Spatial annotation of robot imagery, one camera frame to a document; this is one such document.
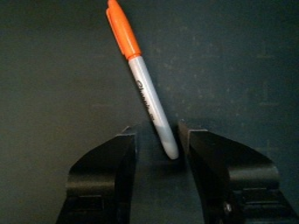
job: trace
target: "black plastic jaw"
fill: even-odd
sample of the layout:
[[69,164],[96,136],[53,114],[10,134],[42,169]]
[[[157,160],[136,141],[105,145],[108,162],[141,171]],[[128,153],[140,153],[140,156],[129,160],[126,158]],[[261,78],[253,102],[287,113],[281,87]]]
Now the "black plastic jaw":
[[299,223],[279,191],[273,162],[244,144],[179,123],[204,222]]
[[134,171],[136,133],[126,128],[70,167],[56,224],[128,223]]

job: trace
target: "orange marker cap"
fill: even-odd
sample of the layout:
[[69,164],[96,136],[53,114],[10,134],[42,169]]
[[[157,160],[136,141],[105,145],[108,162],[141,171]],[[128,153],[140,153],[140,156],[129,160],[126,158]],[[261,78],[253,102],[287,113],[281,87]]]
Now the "orange marker cap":
[[126,21],[125,13],[122,12],[117,1],[106,1],[106,19],[116,36],[116,42],[120,48],[120,52],[125,55],[125,58],[130,60],[133,57],[140,56],[141,51],[136,43],[136,37]]

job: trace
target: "marker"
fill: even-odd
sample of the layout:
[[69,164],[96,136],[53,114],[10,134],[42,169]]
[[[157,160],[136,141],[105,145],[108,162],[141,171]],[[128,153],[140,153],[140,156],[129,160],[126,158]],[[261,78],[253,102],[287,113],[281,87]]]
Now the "marker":
[[134,83],[138,87],[144,105],[153,121],[153,126],[163,143],[164,152],[169,159],[176,159],[179,157],[179,151],[173,139],[173,133],[167,122],[164,109],[155,92],[155,86],[145,68],[141,51],[136,43],[132,28],[126,21],[125,13],[122,12],[116,0],[108,0],[106,5],[108,22],[116,36],[120,52],[125,55],[128,60],[128,65],[134,76]]

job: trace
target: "dark background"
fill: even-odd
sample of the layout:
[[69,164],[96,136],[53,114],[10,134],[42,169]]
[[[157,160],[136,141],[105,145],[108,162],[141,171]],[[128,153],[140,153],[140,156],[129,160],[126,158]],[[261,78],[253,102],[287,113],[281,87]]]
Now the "dark background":
[[[297,1],[118,2],[173,130],[192,120],[267,155],[299,212]],[[73,163],[151,125],[105,9],[0,1],[0,223],[53,223]]]

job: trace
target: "screw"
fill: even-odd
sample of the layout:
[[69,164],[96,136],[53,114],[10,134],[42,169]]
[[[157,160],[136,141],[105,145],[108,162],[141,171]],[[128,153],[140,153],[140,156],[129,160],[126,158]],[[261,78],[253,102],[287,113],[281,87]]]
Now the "screw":
[[223,203],[223,209],[224,209],[225,215],[228,215],[232,212],[232,207],[231,207],[231,204],[228,202]]

